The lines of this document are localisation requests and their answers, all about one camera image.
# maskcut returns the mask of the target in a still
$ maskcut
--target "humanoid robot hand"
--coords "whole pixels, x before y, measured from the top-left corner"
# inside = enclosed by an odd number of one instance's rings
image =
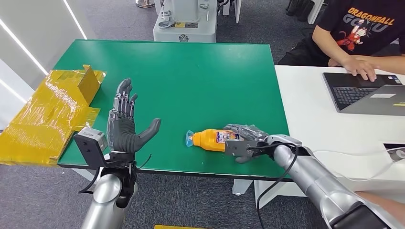
[[[135,153],[159,131],[160,119],[155,118],[139,135],[135,132],[134,106],[137,94],[129,97],[131,79],[123,80],[114,97],[113,108],[108,114],[107,140],[111,151]]]
[[[269,136],[268,133],[260,130],[255,125],[239,125],[239,124],[228,124],[224,127],[224,130],[232,130],[238,133],[244,140],[247,141],[264,141],[264,139]],[[240,156],[235,159],[237,163],[243,164],[253,157]]]

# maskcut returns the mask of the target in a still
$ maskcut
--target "dragon ball t-shirt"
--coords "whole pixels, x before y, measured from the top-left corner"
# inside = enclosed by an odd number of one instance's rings
[[[350,55],[370,56],[398,38],[405,54],[405,0],[333,0],[318,26]]]

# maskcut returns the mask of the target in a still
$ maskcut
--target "person's arm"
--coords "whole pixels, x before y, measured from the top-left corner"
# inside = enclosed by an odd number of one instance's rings
[[[356,194],[376,205],[379,205],[405,226],[405,204],[367,192],[356,192]]]
[[[405,54],[402,56],[360,56],[354,55],[357,60],[367,61],[374,66],[377,66],[378,69],[405,75]]]
[[[370,79],[372,82],[376,79],[375,67],[365,60],[357,60],[355,57],[346,53],[333,39],[330,31],[317,25],[312,35],[312,39],[323,53],[338,62],[353,76],[360,74],[363,79]]]

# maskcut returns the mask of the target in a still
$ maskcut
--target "bottle label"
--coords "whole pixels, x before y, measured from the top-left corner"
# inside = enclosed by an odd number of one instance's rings
[[[216,133],[216,142],[217,143],[225,143],[226,140],[243,140],[243,138],[233,132],[227,132],[227,131],[219,131]]]

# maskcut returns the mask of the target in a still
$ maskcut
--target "plastic bottle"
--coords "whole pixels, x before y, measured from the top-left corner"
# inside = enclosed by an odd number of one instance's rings
[[[199,146],[210,151],[224,152],[226,140],[243,140],[243,138],[231,130],[207,129],[197,133],[189,130],[186,133],[186,146]]]

